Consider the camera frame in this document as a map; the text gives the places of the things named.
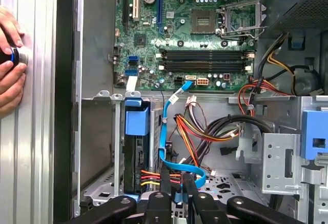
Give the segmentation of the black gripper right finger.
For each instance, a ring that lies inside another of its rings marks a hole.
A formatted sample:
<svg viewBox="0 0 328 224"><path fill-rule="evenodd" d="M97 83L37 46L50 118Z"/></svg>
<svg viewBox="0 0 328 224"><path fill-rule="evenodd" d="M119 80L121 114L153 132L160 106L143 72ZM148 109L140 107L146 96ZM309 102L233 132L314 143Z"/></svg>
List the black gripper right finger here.
<svg viewBox="0 0 328 224"><path fill-rule="evenodd" d="M187 223L231 223L232 217L241 223L302 223L243 196L229 198L222 209L212 195L198 191L189 173L182 175L182 193L188 204Z"/></svg>

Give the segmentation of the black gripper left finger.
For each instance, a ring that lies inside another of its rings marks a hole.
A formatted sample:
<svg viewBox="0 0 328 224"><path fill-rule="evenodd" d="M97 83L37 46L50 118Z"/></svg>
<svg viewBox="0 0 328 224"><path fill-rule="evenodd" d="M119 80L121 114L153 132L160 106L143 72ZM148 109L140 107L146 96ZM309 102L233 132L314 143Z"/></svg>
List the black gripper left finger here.
<svg viewBox="0 0 328 224"><path fill-rule="evenodd" d="M146 191L141 195L124 194L119 189L118 195L114 195L114 170L110 170L91 184L84 192L85 202L99 207L110 203L110 211L122 206L122 203L114 202L115 198L126 201L135 206L135 212L125 218L125 223L173 223L172 218L179 217L175 206L180 202L180 175L175 174L173 180L167 181L169 169L163 166L159 175L159 186L154 191Z"/></svg>

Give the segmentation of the bare person hand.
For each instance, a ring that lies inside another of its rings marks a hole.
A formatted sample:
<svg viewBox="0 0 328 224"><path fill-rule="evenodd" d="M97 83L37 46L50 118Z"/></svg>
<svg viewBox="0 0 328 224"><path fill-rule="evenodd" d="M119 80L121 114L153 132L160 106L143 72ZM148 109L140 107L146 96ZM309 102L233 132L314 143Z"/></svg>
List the bare person hand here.
<svg viewBox="0 0 328 224"><path fill-rule="evenodd" d="M1 118L12 113L22 100L27 65L14 65L13 47L22 47L25 32L16 18L1 6Z"/></svg>

